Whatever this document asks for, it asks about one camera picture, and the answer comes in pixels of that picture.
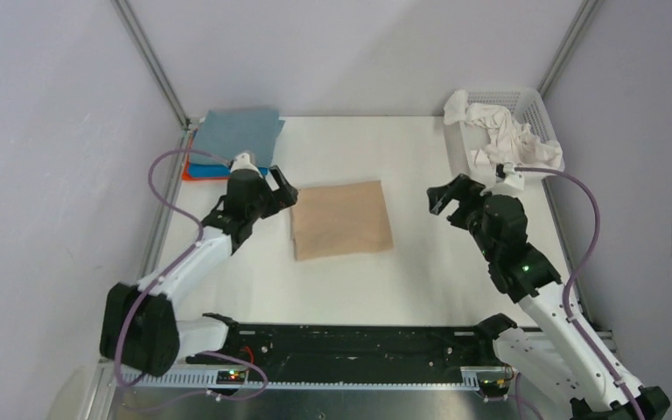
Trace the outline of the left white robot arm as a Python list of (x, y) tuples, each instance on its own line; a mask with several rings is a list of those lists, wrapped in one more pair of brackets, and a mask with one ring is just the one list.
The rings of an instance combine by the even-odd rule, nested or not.
[(202, 315), (181, 321), (177, 311), (201, 281), (251, 236), (256, 222), (297, 203), (298, 190), (280, 168), (271, 166), (268, 174), (274, 185), (258, 170), (232, 170), (225, 194), (198, 221), (197, 236), (187, 249), (166, 268), (110, 289), (102, 321), (101, 356), (156, 377), (187, 356), (208, 352), (220, 364), (239, 357), (241, 341), (228, 332), (226, 320)]

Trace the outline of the beige t shirt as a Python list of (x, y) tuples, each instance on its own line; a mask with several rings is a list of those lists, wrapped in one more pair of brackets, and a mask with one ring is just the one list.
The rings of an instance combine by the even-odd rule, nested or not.
[(291, 209), (291, 230), (298, 262), (394, 247), (379, 180), (301, 189)]

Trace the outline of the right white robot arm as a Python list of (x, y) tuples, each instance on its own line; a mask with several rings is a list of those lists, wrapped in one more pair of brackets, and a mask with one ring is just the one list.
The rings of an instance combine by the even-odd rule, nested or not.
[(571, 301), (571, 289), (550, 260), (529, 241), (528, 218), (516, 197), (493, 193), (460, 174), (427, 190), (431, 214), (452, 202), (447, 220), (469, 233), (487, 263), (496, 289), (542, 330), (552, 352), (532, 346), (528, 335), (499, 313), (477, 324), (476, 359), (515, 368), (573, 419), (662, 419), (670, 400), (647, 387), (617, 359)]

